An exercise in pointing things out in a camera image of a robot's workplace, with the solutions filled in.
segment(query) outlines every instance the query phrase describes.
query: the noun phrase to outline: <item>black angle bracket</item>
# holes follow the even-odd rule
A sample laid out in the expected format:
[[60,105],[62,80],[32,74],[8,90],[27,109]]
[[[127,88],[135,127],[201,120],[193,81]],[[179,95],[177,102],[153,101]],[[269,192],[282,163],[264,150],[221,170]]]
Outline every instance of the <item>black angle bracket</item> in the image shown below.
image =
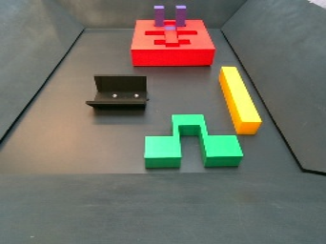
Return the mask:
[[146,108],[149,101],[147,77],[141,75],[95,75],[97,109]]

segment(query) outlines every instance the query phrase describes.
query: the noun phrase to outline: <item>red base block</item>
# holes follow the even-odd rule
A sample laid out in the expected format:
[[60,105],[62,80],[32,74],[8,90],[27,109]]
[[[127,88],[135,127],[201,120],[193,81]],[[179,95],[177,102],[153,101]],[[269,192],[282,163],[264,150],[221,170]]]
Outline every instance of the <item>red base block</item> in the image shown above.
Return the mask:
[[203,20],[175,21],[157,27],[154,20],[138,20],[131,44],[134,66],[210,66],[215,47]]

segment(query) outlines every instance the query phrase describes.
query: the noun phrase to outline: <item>toy block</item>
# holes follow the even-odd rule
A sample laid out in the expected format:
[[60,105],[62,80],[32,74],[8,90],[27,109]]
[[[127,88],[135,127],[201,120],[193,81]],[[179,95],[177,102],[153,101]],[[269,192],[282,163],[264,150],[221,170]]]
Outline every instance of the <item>toy block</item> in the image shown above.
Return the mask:
[[219,83],[237,133],[256,134],[262,121],[237,67],[222,67]]
[[186,11],[187,11],[186,6],[177,5],[177,26],[178,27],[186,26]]
[[235,135],[207,135],[202,114],[173,115],[173,136],[146,137],[146,167],[178,168],[181,165],[181,137],[197,135],[201,140],[206,167],[238,166],[243,153]]
[[165,6],[161,6],[161,5],[154,6],[154,11],[155,11],[155,26],[163,27],[165,26],[165,18],[166,18]]
[[210,135],[205,140],[203,165],[238,166],[243,153],[235,135]]
[[157,27],[153,20],[138,20],[131,44],[134,66],[210,66],[215,47],[203,20],[186,20],[186,27],[177,27],[177,45],[166,45],[165,27],[177,21],[166,20],[165,27]]
[[179,168],[181,145],[174,136],[146,136],[146,168]]

